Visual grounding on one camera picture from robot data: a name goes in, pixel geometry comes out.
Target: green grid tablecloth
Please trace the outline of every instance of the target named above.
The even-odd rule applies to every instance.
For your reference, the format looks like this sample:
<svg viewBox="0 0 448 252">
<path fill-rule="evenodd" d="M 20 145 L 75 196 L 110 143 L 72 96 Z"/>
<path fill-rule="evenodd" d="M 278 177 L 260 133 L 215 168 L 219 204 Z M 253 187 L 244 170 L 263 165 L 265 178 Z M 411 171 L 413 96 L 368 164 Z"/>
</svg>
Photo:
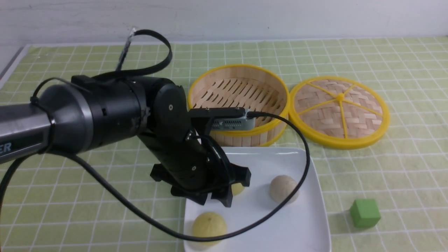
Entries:
<svg viewBox="0 0 448 252">
<path fill-rule="evenodd" d="M 121 49 L 31 47 L 0 90 L 0 104 L 27 102 L 48 77 L 114 70 Z M 166 53 L 164 46 L 133 45 L 125 68 L 152 65 Z M 371 147 L 339 151 L 310 144 L 332 251 L 448 250 L 448 38 L 176 44 L 173 62 L 156 76 L 188 91 L 208 69 L 239 63 L 269 69 L 289 88 L 320 75 L 357 80 L 376 90 L 391 110 L 387 134 Z M 302 145 L 287 130 L 275 146 Z M 185 200 L 152 181 L 157 160 L 137 139 L 81 156 L 144 212 L 183 230 Z M 0 165 L 3 173 L 6 167 Z M 364 197 L 377 200 L 382 220 L 357 230 L 347 210 Z M 127 211 L 75 163 L 50 155 L 30 158 L 14 175 L 0 239 L 6 252 L 183 251 L 182 241 Z"/>
</svg>

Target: black cable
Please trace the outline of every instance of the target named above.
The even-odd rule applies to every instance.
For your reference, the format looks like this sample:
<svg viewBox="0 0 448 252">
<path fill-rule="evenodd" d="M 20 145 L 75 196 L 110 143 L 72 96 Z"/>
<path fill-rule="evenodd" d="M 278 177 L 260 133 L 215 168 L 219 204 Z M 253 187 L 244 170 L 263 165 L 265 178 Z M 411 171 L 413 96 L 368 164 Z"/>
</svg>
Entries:
<svg viewBox="0 0 448 252">
<path fill-rule="evenodd" d="M 303 134 L 300 132 L 300 130 L 290 121 L 288 121 L 287 119 L 274 115 L 274 114 L 270 114 L 270 113 L 266 113 L 266 112 L 248 112 L 247 113 L 247 117 L 248 118 L 254 118 L 254 117 L 273 117 L 276 119 L 279 119 L 283 122 L 285 122 L 286 124 L 288 124 L 290 127 L 292 127 L 292 129 L 294 129 L 297 134 L 300 136 L 300 138 L 302 139 L 304 145 L 305 145 L 305 153 L 306 153 L 306 164 L 305 164 L 305 169 L 303 171 L 303 175 L 302 178 L 300 179 L 300 181 L 298 182 L 297 186 L 294 188 L 294 190 L 276 207 L 274 208 L 269 214 L 267 214 L 266 216 L 264 216 L 263 218 L 261 218 L 260 220 L 250 224 L 249 226 L 242 228 L 240 230 L 237 230 L 235 232 L 229 233 L 229 234 L 225 234 L 225 235 L 220 235 L 220 236 L 214 236 L 214 237 L 195 237 L 195 236 L 191 236 L 191 235 L 185 235 L 176 231 L 173 231 L 171 229 L 169 229 L 168 227 L 160 224 L 159 222 L 157 222 L 156 220 L 154 220 L 153 218 L 149 217 L 148 215 L 146 215 L 145 213 L 143 213 L 141 210 L 139 210 L 136 206 L 134 206 L 132 203 L 130 203 L 120 192 L 118 192 L 114 187 L 112 187 L 112 185 L 110 185 L 92 166 L 90 166 L 87 162 L 85 162 L 82 158 L 74 155 L 74 154 L 69 154 L 69 153 L 65 153 L 65 152 L 60 152 L 60 151 L 51 151 L 48 152 L 49 154 L 53 154 L 53 155 L 59 155 L 59 156 L 63 156 L 66 157 L 76 163 L 78 163 L 80 166 L 82 166 L 96 181 L 98 181 L 108 192 L 110 192 L 118 201 L 120 201 L 125 207 L 127 207 L 131 212 L 133 212 L 134 214 L 136 214 L 137 216 L 139 216 L 141 219 L 145 220 L 146 222 L 148 222 L 149 224 L 153 225 L 154 227 L 160 229 L 162 232 L 171 235 L 175 238 L 178 239 L 183 239 L 183 240 L 188 240 L 188 241 L 194 241 L 194 242 L 211 242 L 211 241 L 219 241 L 219 240 L 223 240 L 223 239 L 228 239 L 237 235 L 240 235 L 244 232 L 247 232 L 251 229 L 253 229 L 254 227 L 260 225 L 261 223 L 265 222 L 266 220 L 268 220 L 270 217 L 272 217 L 276 212 L 278 212 L 283 206 L 285 206 L 287 204 L 287 202 L 294 196 L 294 194 L 297 193 L 297 191 L 300 189 L 300 187 L 302 186 L 302 184 L 305 181 L 305 178 L 308 174 L 308 169 L 310 167 L 310 162 L 311 162 L 311 157 L 310 157 L 310 149 L 308 147 L 308 143 L 305 140 L 305 137 L 303 136 Z M 1 203 L 3 203 L 3 197 L 5 195 L 6 192 L 6 187 L 9 184 L 9 181 L 11 180 L 12 175 L 14 174 L 14 172 L 17 170 L 17 168 L 19 167 L 19 165 L 25 160 L 27 159 L 29 156 L 26 157 L 22 157 L 19 159 L 16 159 L 11 166 L 8 168 L 8 170 L 5 173 L 5 176 L 3 177 L 1 183 L 0 183 L 0 212 L 1 212 Z"/>
<path fill-rule="evenodd" d="M 157 72 L 163 70 L 165 67 L 167 67 L 172 59 L 171 44 L 168 42 L 168 39 L 166 39 L 160 33 L 153 31 L 153 30 L 138 30 L 134 33 L 134 36 L 139 36 L 139 35 L 148 35 L 148 36 L 156 38 L 156 39 L 160 40 L 162 43 L 164 43 L 168 47 L 168 55 L 166 56 L 166 58 L 163 61 L 161 61 L 160 63 L 150 66 L 150 67 L 146 67 L 146 68 L 142 68 L 142 69 L 134 69 L 134 70 L 120 70 L 120 71 L 108 72 L 108 73 L 99 74 L 97 76 L 94 76 L 94 77 L 92 77 L 92 79 L 95 79 L 98 82 L 105 82 L 105 81 L 117 79 L 117 78 L 143 76 L 143 75 L 157 73 Z"/>
<path fill-rule="evenodd" d="M 118 58 L 118 64 L 116 65 L 115 71 L 121 71 L 123 63 L 125 62 L 126 55 L 128 54 L 129 47 L 131 46 L 132 38 L 135 36 L 135 32 L 135 28 L 132 28 L 128 39 L 126 40 L 125 46 L 123 47 L 123 51 L 121 51 L 120 58 Z"/>
<path fill-rule="evenodd" d="M 39 93 L 39 91 L 42 89 L 42 87 L 43 87 L 45 84 L 47 84 L 49 81 L 52 81 L 52 80 L 58 80 L 58 81 L 60 81 L 60 82 L 63 82 L 63 83 L 65 83 L 65 84 L 68 84 L 68 85 L 71 85 L 71 86 L 75 86 L 76 88 L 82 89 L 82 90 L 84 90 L 84 91 L 90 93 L 89 90 L 87 90 L 87 89 L 85 89 L 85 88 L 83 88 L 83 87 L 80 87 L 80 86 L 78 86 L 78 85 L 76 85 L 76 84 L 73 84 L 73 83 L 71 83 L 71 82 L 69 82 L 69 81 L 67 81 L 67 80 L 64 80 L 64 79 L 59 78 L 59 77 L 51 77 L 51 78 L 48 78 L 48 79 L 42 81 L 42 82 L 39 83 L 39 85 L 36 87 L 36 89 L 35 89 L 34 92 L 33 92 L 33 96 L 31 96 L 31 98 L 30 98 L 30 101 L 31 101 L 32 103 L 36 103 L 36 102 L 38 102 L 39 99 L 38 99 L 38 97 L 37 97 L 37 94 Z"/>
</svg>

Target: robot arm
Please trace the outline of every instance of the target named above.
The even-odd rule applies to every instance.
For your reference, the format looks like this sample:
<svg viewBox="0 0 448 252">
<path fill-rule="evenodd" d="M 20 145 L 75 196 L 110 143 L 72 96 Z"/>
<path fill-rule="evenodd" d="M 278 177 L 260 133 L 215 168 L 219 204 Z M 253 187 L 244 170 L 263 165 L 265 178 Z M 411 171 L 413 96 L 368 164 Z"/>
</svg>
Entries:
<svg viewBox="0 0 448 252">
<path fill-rule="evenodd" d="M 174 196 L 204 204 L 212 193 L 230 207 L 231 184 L 249 186 L 250 171 L 231 164 L 207 136 L 225 129 L 226 119 L 253 127 L 245 117 L 243 108 L 187 111 L 184 89 L 165 78 L 73 76 L 29 104 L 0 107 L 0 163 L 46 151 L 77 154 L 138 136 L 160 161 L 151 177 L 172 185 Z"/>
</svg>

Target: white square plate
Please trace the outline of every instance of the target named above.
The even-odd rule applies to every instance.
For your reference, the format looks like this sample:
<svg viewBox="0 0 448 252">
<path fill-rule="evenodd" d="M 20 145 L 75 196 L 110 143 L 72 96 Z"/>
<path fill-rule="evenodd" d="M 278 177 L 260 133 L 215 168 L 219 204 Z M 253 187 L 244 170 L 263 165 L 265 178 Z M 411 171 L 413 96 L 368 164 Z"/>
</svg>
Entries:
<svg viewBox="0 0 448 252">
<path fill-rule="evenodd" d="M 233 198 L 230 208 L 224 207 L 217 200 L 211 200 L 210 195 L 204 206 L 187 200 L 185 234 L 191 235 L 194 220 L 204 212 L 220 214 L 226 220 L 228 232 L 239 230 L 259 220 L 277 205 L 269 196 L 271 180 L 278 175 L 288 175 L 298 182 L 305 168 L 305 151 L 298 148 L 223 149 L 232 163 L 249 167 L 252 173 L 250 187 L 246 187 L 241 194 Z M 296 201 L 284 206 L 258 227 L 223 240 L 210 248 L 184 241 L 185 252 L 329 252 L 330 230 L 313 162 L 299 193 Z"/>
</svg>

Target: yellow plastic rim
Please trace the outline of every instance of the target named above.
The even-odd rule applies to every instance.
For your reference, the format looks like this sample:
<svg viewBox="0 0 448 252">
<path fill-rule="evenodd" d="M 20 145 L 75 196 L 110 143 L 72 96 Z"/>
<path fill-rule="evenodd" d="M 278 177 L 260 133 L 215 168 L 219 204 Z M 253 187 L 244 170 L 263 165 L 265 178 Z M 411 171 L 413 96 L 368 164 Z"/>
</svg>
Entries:
<svg viewBox="0 0 448 252">
<path fill-rule="evenodd" d="M 263 72 L 266 72 L 266 73 L 268 73 L 268 74 L 274 76 L 274 77 L 275 77 L 275 78 L 282 84 L 282 86 L 283 86 L 283 88 L 284 88 L 286 94 L 289 93 L 289 91 L 288 91 L 288 87 L 287 87 L 286 84 L 283 82 L 283 80 L 280 79 L 275 73 L 273 73 L 273 72 L 271 72 L 271 71 L 269 71 L 269 70 L 266 70 L 266 69 L 264 69 L 264 68 L 261 68 L 261 67 L 258 67 L 258 66 L 254 66 L 254 65 L 245 65 L 245 64 L 224 65 L 224 66 L 220 66 L 220 67 L 217 67 L 217 68 L 214 68 L 214 69 L 212 69 L 212 70 L 207 71 L 206 73 L 204 73 L 203 75 L 201 75 L 199 78 L 197 78 L 197 79 L 193 82 L 193 84 L 191 85 L 190 90 L 189 90 L 189 92 L 188 92 L 188 108 L 189 108 L 189 109 L 192 109 L 192 107 L 193 107 L 193 105 L 191 104 L 191 93 L 192 93 L 192 91 L 193 91 L 194 86 L 195 86 L 195 85 L 196 85 L 202 78 L 204 78 L 205 76 L 207 76 L 207 75 L 209 75 L 209 74 L 211 74 L 211 73 L 213 73 L 213 72 L 215 72 L 215 71 L 221 70 L 221 69 L 223 69 L 223 68 L 231 68 L 231 67 L 248 67 L 248 68 L 254 68 L 254 69 L 257 69 L 257 70 L 261 70 L 261 71 L 263 71 Z M 284 107 L 284 109 L 282 110 L 282 112 L 280 113 L 280 116 L 281 116 L 281 117 L 286 117 L 286 116 L 288 115 L 288 111 L 289 111 L 289 108 L 290 108 L 290 104 L 291 104 L 291 97 L 290 97 L 289 95 L 287 95 L 287 96 L 286 96 L 286 104 L 285 104 L 285 107 Z M 279 125 L 280 123 L 281 123 L 280 120 L 278 120 L 278 119 L 273 119 L 273 120 L 271 120 L 270 122 L 268 122 L 267 124 L 264 124 L 264 125 L 255 127 L 255 128 L 253 128 L 253 129 L 251 129 L 251 130 L 247 130 L 247 131 L 244 131 L 244 130 L 236 130 L 236 131 L 216 131 L 216 134 L 224 135 L 224 136 L 231 136 L 231 137 L 254 136 L 254 135 L 259 135 L 259 134 L 261 134 L 261 133 L 270 131 L 270 130 L 274 129 L 277 125 Z"/>
<path fill-rule="evenodd" d="M 290 100 L 294 99 L 297 92 L 304 85 L 306 85 L 310 82 L 323 80 L 323 79 L 333 79 L 333 80 L 348 82 L 348 83 L 351 83 L 353 85 L 353 87 L 358 86 L 358 87 L 368 91 L 369 93 L 371 93 L 375 97 L 375 99 L 378 101 L 379 105 L 381 106 L 381 109 L 383 110 L 383 114 L 382 114 L 383 121 L 382 121 L 381 125 L 379 126 L 379 128 L 373 134 L 371 134 L 369 136 L 362 137 L 362 138 L 356 138 L 356 139 L 338 138 L 338 137 L 329 136 L 329 135 L 326 135 L 326 134 L 316 131 L 315 129 L 311 128 L 306 123 L 304 123 L 300 119 L 299 115 L 296 113 L 296 110 L 294 107 L 294 102 L 290 102 L 290 104 L 289 104 L 289 106 L 290 106 L 289 107 L 289 119 L 300 129 L 300 131 L 302 131 L 302 133 L 307 138 L 313 140 L 316 143 L 319 143 L 323 146 L 327 146 L 330 148 L 344 149 L 344 150 L 358 149 L 358 148 L 364 148 L 364 147 L 370 146 L 370 145 L 374 144 L 375 142 L 377 142 L 386 133 L 386 131 L 389 127 L 389 123 L 390 123 L 389 109 L 388 109 L 386 103 L 384 102 L 384 100 L 375 91 L 373 91 L 372 89 L 366 87 L 365 85 L 363 85 L 361 83 L 358 83 L 353 80 L 341 78 L 341 77 L 336 77 L 336 76 L 321 76 L 321 77 L 317 77 L 317 78 L 311 78 L 311 79 L 301 82 L 300 84 L 298 84 L 297 86 L 295 86 L 292 89 Z M 341 116 L 344 116 L 344 110 L 343 110 L 342 106 L 341 106 Z M 342 118 L 342 122 L 344 125 L 344 131 L 346 131 L 347 126 L 345 125 L 345 118 Z"/>
<path fill-rule="evenodd" d="M 267 141 L 261 145 L 259 145 L 260 147 L 268 147 L 271 146 L 273 143 L 277 142 L 277 140 L 280 139 L 281 136 L 283 136 L 284 131 L 286 130 L 286 125 L 284 126 L 284 128 L 280 131 L 280 133 L 275 136 L 274 138 L 272 138 L 270 141 Z"/>
</svg>

